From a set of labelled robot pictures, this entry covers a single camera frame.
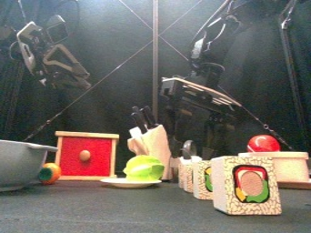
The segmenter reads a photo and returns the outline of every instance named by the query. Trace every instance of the white patterned box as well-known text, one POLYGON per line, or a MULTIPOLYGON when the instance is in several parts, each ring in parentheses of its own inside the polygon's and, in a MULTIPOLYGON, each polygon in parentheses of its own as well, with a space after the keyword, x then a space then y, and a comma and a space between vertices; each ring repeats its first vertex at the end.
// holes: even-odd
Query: white patterned box
POLYGON ((271 157, 216 157, 211 169, 216 209, 228 215, 282 213, 271 157))
POLYGON ((212 200, 211 162, 194 163, 194 196, 198 199, 212 200))
POLYGON ((194 175, 192 164, 183 165, 183 190, 188 193, 194 192, 194 175))

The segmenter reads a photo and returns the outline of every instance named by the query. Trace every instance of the black table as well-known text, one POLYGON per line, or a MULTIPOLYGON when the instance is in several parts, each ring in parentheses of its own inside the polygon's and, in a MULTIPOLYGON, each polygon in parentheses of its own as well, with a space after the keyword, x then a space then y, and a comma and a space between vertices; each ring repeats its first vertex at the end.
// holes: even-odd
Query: black table
POLYGON ((228 216, 176 183, 32 184, 0 193, 0 232, 311 232, 311 191, 280 189, 280 216, 228 216))

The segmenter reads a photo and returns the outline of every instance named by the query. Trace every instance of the small ball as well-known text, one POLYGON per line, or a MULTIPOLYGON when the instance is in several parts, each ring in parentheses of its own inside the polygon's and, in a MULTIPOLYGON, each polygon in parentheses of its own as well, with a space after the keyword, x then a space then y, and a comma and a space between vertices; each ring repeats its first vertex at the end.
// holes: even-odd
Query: small ball
POLYGON ((258 135, 250 139, 248 152, 279 151, 278 140, 270 135, 258 135))

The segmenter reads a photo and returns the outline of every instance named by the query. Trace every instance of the dark background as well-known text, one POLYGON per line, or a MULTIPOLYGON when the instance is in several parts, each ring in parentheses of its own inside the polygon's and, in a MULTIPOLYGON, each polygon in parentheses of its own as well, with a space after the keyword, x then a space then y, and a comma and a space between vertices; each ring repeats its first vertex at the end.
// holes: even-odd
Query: dark background
MULTIPOLYGON (((0 2, 1 21, 9 1, 0 2)), ((21 2, 27 22, 43 25, 55 13, 61 15, 69 32, 75 32, 63 44, 89 72, 88 82, 93 87, 87 93, 73 88, 45 88, 29 74, 23 61, 9 59, 7 45, 1 44, 0 138, 21 141, 61 112, 28 141, 56 146, 55 131, 119 134, 116 172, 120 172, 133 156, 127 146, 128 130, 135 127, 129 118, 131 107, 153 104, 153 1, 80 0, 79 25, 73 1, 63 4, 56 12, 52 9, 60 1, 21 2)), ((159 1, 159 83, 155 88, 160 88, 160 77, 188 75, 184 56, 188 57, 192 49, 191 40, 222 3, 216 0, 159 1)), ((278 17, 274 15, 236 37, 226 55, 226 72, 220 81, 222 89, 282 135, 294 149, 307 152, 311 130, 310 6, 310 1, 299 2, 288 30, 296 89, 292 91, 278 17)), ((5 23, 16 31, 24 27, 17 1, 5 23)), ((157 100, 157 120, 162 123, 167 100, 162 96, 157 100)), ((258 134, 268 134, 268 131, 239 109, 236 130, 226 142, 232 155, 246 151, 250 138, 258 134)))

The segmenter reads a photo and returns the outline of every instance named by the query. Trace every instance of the red drawer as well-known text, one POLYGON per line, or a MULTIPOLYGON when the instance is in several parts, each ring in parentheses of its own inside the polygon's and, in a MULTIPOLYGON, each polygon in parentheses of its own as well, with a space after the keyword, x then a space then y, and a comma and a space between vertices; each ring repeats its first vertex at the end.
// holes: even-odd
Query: red drawer
POLYGON ((61 179, 100 180, 115 177, 115 147, 119 135, 56 131, 56 164, 61 179))

